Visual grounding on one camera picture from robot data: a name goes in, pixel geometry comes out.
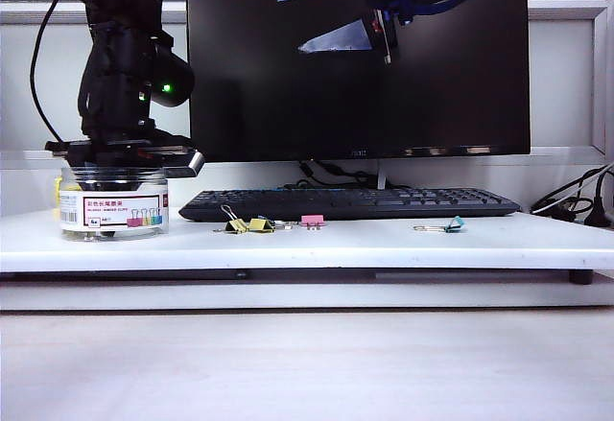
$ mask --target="keyboard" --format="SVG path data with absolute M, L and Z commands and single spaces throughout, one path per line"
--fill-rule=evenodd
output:
M 221 205 L 244 220 L 300 221 L 301 215 L 326 220 L 436 217 L 498 217 L 520 210 L 517 203 L 472 188 L 455 189 L 271 189 L 203 191 L 179 214 L 196 222 L 225 222 Z

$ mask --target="computer monitor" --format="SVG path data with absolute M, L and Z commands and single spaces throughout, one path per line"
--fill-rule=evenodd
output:
M 187 0 L 191 136 L 210 162 L 528 153 L 527 0 L 397 26 L 399 56 L 298 47 L 365 0 Z

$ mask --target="white wall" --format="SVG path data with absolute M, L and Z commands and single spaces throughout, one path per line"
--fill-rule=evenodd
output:
M 5 0 L 4 10 L 44 10 L 47 4 Z M 81 10 L 78 3 L 63 5 Z M 183 25 L 166 27 L 176 38 L 176 51 L 185 57 Z M 28 88 L 28 69 L 37 27 L 2 25 L 0 149 L 39 150 L 49 133 L 37 119 Z M 581 175 L 602 157 L 592 149 L 593 43 L 590 19 L 534 20 L 531 32 L 531 139 L 535 146 L 559 147 L 545 155 L 520 158 L 441 158 L 386 162 L 390 177 L 417 186 L 483 187 L 516 199 L 524 206 L 561 183 Z M 81 136 L 76 111 L 77 91 L 90 41 L 83 25 L 52 25 L 40 53 L 37 86 L 40 99 L 60 134 Z M 162 129 L 188 134 L 187 105 L 175 109 L 155 106 L 153 117 Z M 581 153 L 569 154 L 576 147 Z M 10 153 L 2 168 L 2 213 L 45 208 L 53 203 L 53 167 L 45 161 L 19 160 Z M 22 172 L 27 167 L 45 169 Z M 351 162 L 348 168 L 374 171 L 374 161 Z M 201 189 L 265 187 L 296 181 L 295 164 L 207 165 L 198 178 L 172 183 L 172 204 L 182 205 Z

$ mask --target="black cable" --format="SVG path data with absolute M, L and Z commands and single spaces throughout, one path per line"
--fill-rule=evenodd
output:
M 42 34 L 45 31 L 47 22 L 49 21 L 51 14 L 54 12 L 54 9 L 56 8 L 58 1 L 59 0 L 53 0 L 51 2 L 51 6 L 49 6 L 49 10 L 47 11 L 47 13 L 45 13 L 45 17 L 42 19 L 42 23 L 40 23 L 40 28 L 38 29 L 38 35 L 36 36 L 36 42 L 35 42 L 35 49 L 32 54 L 32 63 L 30 64 L 30 90 L 32 91 L 32 98 L 35 102 L 36 110 L 38 111 L 38 114 L 40 115 L 42 122 L 44 122 L 45 126 L 47 126 L 47 129 L 51 131 L 51 134 L 54 135 L 60 143 L 63 143 L 58 133 L 54 130 L 49 120 L 47 119 L 45 114 L 42 112 L 42 107 L 40 107 L 40 102 L 38 101 L 38 96 L 36 95 L 36 86 L 35 86 L 36 60 L 38 59 L 38 50 L 40 49 L 40 41 L 42 40 Z
M 558 193 L 561 193 L 561 192 L 565 191 L 566 189 L 571 188 L 572 186 L 575 186 L 575 185 L 577 185 L 579 183 L 582 183 L 585 179 L 590 178 L 591 176 L 594 176 L 594 175 L 602 172 L 603 169 L 605 169 L 605 167 L 606 166 L 600 167 L 599 169 L 589 170 L 588 172 L 586 172 L 580 178 L 577 178 L 574 181 L 570 181 L 569 183 L 562 185 L 560 188 L 555 189 L 554 191 L 552 191 L 551 193 L 547 194 L 546 196 L 544 196 L 543 198 L 538 200 L 536 203 L 534 203 L 532 205 L 532 207 L 531 207 L 531 210 L 539 208 L 541 206 L 542 202 L 544 202 L 545 200 L 548 200 L 549 198 L 551 198 L 553 196 L 556 196 Z

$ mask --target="white desk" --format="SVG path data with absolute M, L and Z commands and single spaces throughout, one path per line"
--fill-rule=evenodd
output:
M 614 309 L 4 316 L 3 421 L 611 421 Z
M 614 233 L 515 214 L 466 219 L 458 234 L 418 232 L 418 224 L 447 220 L 330 222 L 322 230 L 273 234 L 213 232 L 218 223 L 194 223 L 174 212 L 169 234 L 150 239 L 83 243 L 61 238 L 51 211 L 2 221 L 2 271 L 116 272 L 256 269 L 248 281 L 8 282 L 5 309 L 175 309 L 244 307 L 556 306 L 613 304 L 611 282 L 564 281 L 566 269 L 614 269 Z M 284 279 L 273 269 L 284 269 Z M 293 269 L 320 269 L 298 279 Z M 377 269 L 365 281 L 326 277 L 347 269 Z M 462 271 L 398 269 L 484 269 Z M 549 269 L 522 274 L 487 269 Z

